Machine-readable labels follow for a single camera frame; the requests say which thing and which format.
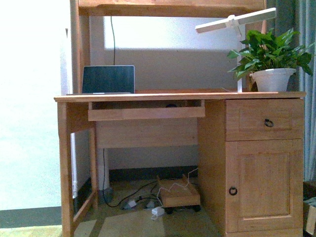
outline pothos plant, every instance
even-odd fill
[[[250,30],[246,34],[246,39],[241,41],[246,45],[246,48],[241,51],[231,50],[227,55],[229,58],[237,58],[241,56],[239,65],[229,72],[234,72],[237,79],[266,69],[275,68],[294,68],[302,67],[304,72],[313,75],[309,62],[312,55],[306,52],[308,47],[301,45],[291,47],[294,35],[299,34],[293,29],[288,30],[281,36],[274,36],[273,29],[270,29],[266,34],[259,31]]]

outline laptop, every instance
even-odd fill
[[[82,93],[135,93],[135,67],[133,65],[85,66]]]

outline desk lamp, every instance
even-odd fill
[[[209,31],[215,31],[223,28],[234,28],[238,41],[241,41],[241,31],[239,26],[246,25],[250,23],[255,23],[259,21],[269,20],[276,17],[276,8],[269,8],[261,11],[252,12],[245,15],[235,16],[230,15],[228,18],[214,21],[202,25],[196,26],[196,31],[198,33],[204,33]],[[239,79],[237,82],[238,92],[242,92],[242,79]]]

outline curtain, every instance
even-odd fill
[[[300,34],[299,44],[316,42],[316,0],[296,0],[296,25]],[[316,54],[316,45],[308,50]],[[304,135],[304,180],[316,180],[316,60],[310,67],[314,73],[309,76],[299,70],[300,90],[305,91],[305,135]]]
[[[267,21],[267,27],[275,28],[276,36],[290,28],[299,31],[296,45],[310,45],[316,41],[316,0],[266,0],[267,8],[276,7],[276,19]],[[309,48],[316,54],[316,46]],[[309,76],[300,68],[289,80],[287,90],[305,91],[305,132],[304,132],[304,180],[316,180],[316,60],[309,66],[314,75]]]

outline cabinet door knob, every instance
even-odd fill
[[[270,119],[265,119],[265,126],[267,127],[273,127],[274,123]]]
[[[231,186],[231,188],[229,189],[229,194],[232,196],[235,196],[238,193],[238,190],[236,187]]]

